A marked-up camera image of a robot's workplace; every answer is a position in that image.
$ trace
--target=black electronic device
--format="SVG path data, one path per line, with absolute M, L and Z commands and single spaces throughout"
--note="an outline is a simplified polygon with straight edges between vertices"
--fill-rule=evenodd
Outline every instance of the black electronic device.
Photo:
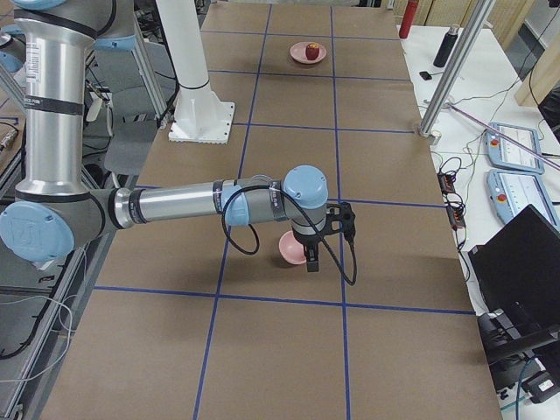
M 492 348 L 485 343 L 488 361 L 493 364 L 532 351 L 557 389 L 560 233 L 533 206 L 527 206 L 486 245 L 471 250 L 469 257 L 488 309 L 502 309 L 511 321 L 508 332 L 516 334 Z

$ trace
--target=blue cable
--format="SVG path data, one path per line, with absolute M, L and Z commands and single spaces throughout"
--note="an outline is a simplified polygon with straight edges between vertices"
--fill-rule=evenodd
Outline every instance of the blue cable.
M 527 360 L 525 366 L 523 366 L 523 369 L 519 373 L 519 381 L 517 381 L 517 393 L 515 396 L 515 420 L 519 420 L 519 401 L 520 401 L 520 394 L 522 392 L 523 374 L 525 373 L 525 370 L 535 358 L 536 355 L 533 355 L 529 360 Z

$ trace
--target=black monitor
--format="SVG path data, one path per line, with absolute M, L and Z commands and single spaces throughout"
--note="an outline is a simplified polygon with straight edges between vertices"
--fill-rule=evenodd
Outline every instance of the black monitor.
M 560 233 L 533 206 L 469 257 L 488 309 L 501 308 L 522 337 L 560 325 Z M 532 350 L 560 386 L 560 341 Z

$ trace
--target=white table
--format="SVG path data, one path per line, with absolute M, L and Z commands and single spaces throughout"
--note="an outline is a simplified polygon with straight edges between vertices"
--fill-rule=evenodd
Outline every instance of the white table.
M 419 72 L 427 71 L 434 74 L 443 70 L 434 67 L 432 62 L 446 31 L 447 28 L 444 27 L 413 26 L 409 37 L 402 41 L 402 48 L 404 49 L 421 114 L 424 114 L 427 106 L 424 101 L 428 101 L 432 97 L 441 75 L 434 75 L 432 80 L 423 80 Z M 516 80 L 517 74 L 509 63 L 506 54 L 501 50 L 492 32 L 485 29 L 479 35 L 451 90 L 451 100 L 457 102 L 473 96 L 492 96 L 501 90 L 510 88 Z M 457 107 L 478 117 L 485 123 L 496 121 L 537 129 L 543 136 L 541 141 L 542 151 L 560 154 L 560 145 L 546 122 L 541 122 L 540 129 L 537 128 L 537 125 L 543 119 L 538 109 L 523 108 L 517 105 L 514 94 L 520 85 L 521 81 L 518 80 L 507 94 L 501 93 L 492 98 L 462 101 Z M 506 96 L 505 101 L 501 105 L 504 96 Z M 500 109 L 491 120 L 492 115 L 500 105 Z M 463 160 L 463 166 L 471 163 L 471 158 L 464 151 L 464 148 L 467 142 L 475 139 L 483 132 L 482 127 L 454 111 L 444 110 L 437 118 L 434 129 L 443 134 L 439 143 L 431 147 L 432 152 L 435 152 L 433 158 L 436 170 L 439 168 L 441 158 L 445 161 L 451 157 L 459 157 Z M 475 153 L 477 148 L 478 142 L 472 143 L 472 149 L 475 150 Z M 457 162 L 450 162 L 445 167 L 446 170 L 455 168 L 457 168 Z M 456 191 L 463 199 L 466 200 L 468 197 L 465 215 L 467 226 L 465 252 L 475 245 L 486 243 L 503 227 L 503 223 L 494 211 L 486 188 L 486 173 L 492 168 L 485 146 L 482 144 L 474 171 L 473 168 L 469 168 L 459 171 L 457 176 Z M 551 199 L 553 201 L 560 200 L 560 173 L 547 166 L 543 179 Z M 464 232 L 459 231 L 458 237 L 462 240 Z M 475 311 L 477 313 L 484 312 L 485 306 L 473 277 L 468 285 Z M 507 400 L 500 401 L 501 407 L 515 401 L 515 390 L 509 394 L 510 397 Z M 520 405 L 520 414 L 524 420 L 560 418 L 560 395 L 556 395 L 542 404 L 523 401 Z M 504 409 L 502 415 L 505 420 L 515 419 L 515 410 L 513 407 Z

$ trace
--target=white pole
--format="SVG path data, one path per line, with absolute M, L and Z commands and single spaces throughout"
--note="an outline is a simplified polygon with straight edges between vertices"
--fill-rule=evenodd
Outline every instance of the white pole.
M 194 1 L 157 0 L 157 9 L 180 84 L 170 140 L 227 143 L 235 105 L 210 87 Z

